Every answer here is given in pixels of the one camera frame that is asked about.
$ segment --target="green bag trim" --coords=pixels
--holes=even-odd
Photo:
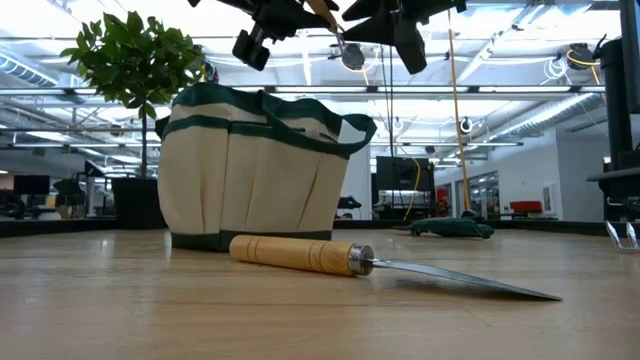
[[[253,233],[221,230],[218,234],[185,235],[171,233],[171,247],[175,249],[229,252],[231,240],[238,235],[274,236],[285,238],[331,240],[331,230],[298,233]]]
[[[251,122],[236,122],[229,121],[213,116],[205,115],[192,115],[181,120],[175,120],[167,124],[162,134],[162,140],[171,134],[172,132],[184,130],[192,126],[215,128],[215,129],[228,129],[230,134],[238,134],[245,136],[256,136],[267,139],[272,139],[281,143],[285,143],[291,146],[295,146],[302,149],[316,151],[325,154],[333,154],[343,159],[349,159],[349,156],[360,150],[366,145],[370,138],[365,137],[363,141],[353,144],[340,144],[335,142],[324,142],[316,139],[311,139],[301,133],[299,130],[292,129],[286,124],[280,123],[282,126],[272,127],[269,124],[259,124]]]
[[[330,132],[340,135],[342,117],[327,109],[315,99],[284,101],[263,91],[247,93],[214,83],[197,83],[182,90],[173,100],[172,106],[198,106],[208,104],[230,104],[257,116],[263,116],[263,98],[280,100],[284,104],[276,114],[280,119],[310,117],[323,123]]]

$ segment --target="black plant pot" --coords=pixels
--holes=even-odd
[[[160,211],[156,179],[111,179],[118,227],[128,230],[162,229],[167,223]]]

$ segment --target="red object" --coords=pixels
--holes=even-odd
[[[514,212],[542,212],[542,203],[540,201],[512,201],[509,206]]]

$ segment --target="ceiling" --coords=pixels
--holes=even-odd
[[[337,1],[342,10],[353,0]],[[568,69],[558,54],[564,55],[569,44],[587,43],[591,49],[607,34],[609,39],[620,34],[617,10],[596,6],[589,0],[558,0],[553,6],[532,6],[523,0],[478,0],[468,3],[468,10],[452,13],[456,78],[461,86],[487,85],[595,85],[591,71]],[[215,64],[222,84],[229,86],[450,86],[452,72],[446,59],[449,52],[449,21],[446,13],[430,18],[427,25],[419,25],[426,43],[428,67],[410,75],[395,51],[388,47],[361,44],[367,61],[363,72],[348,71],[340,60],[327,58],[337,51],[334,35],[324,30],[300,31],[296,37],[276,44],[266,44],[272,57],[267,68],[255,71],[231,55],[235,36],[240,30],[250,30],[253,22],[243,12],[214,0],[203,0],[193,9],[186,0],[20,0],[6,1],[0,11],[0,64],[2,56],[11,58],[28,69],[51,79],[56,86],[81,86],[75,77],[73,65],[58,54],[73,46],[82,22],[95,21],[103,12],[120,18],[127,11],[138,11],[141,16],[155,16],[166,26],[180,28],[194,41],[204,46],[207,58]],[[351,24],[343,23],[348,28]],[[0,87],[26,88],[33,85],[0,72]],[[500,96],[486,94],[463,97],[459,102],[461,117],[475,124],[474,135],[490,133],[511,119],[545,104],[555,98],[535,98],[526,94]],[[295,99],[304,96],[287,96]],[[327,107],[338,113],[365,113],[378,121],[375,142],[388,141],[385,128],[388,102],[384,97],[349,97],[348,94],[316,96]],[[139,126],[136,112],[105,104],[103,99],[78,96],[82,101],[54,96],[0,96],[0,125],[6,128],[68,128],[81,127],[86,132],[64,134],[72,141],[82,143],[139,143],[140,134],[126,132],[113,136],[109,132],[91,132],[118,124],[123,127]],[[397,96],[393,102],[394,136],[424,141],[451,141],[456,135],[453,96],[415,92]],[[168,106],[160,107],[159,114],[168,114]],[[19,133],[0,138],[2,143],[42,142],[50,139]],[[423,147],[409,149],[413,154],[424,154]],[[372,155],[388,152],[388,146],[373,146]],[[139,157],[137,149],[101,149],[100,155]],[[157,151],[151,151],[151,160]],[[123,162],[110,157],[115,164]]]

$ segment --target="desk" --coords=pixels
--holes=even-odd
[[[169,235],[0,239],[3,359],[616,359],[640,356],[640,256],[603,237],[337,230],[382,258],[564,297],[376,269],[343,278],[172,250]]]

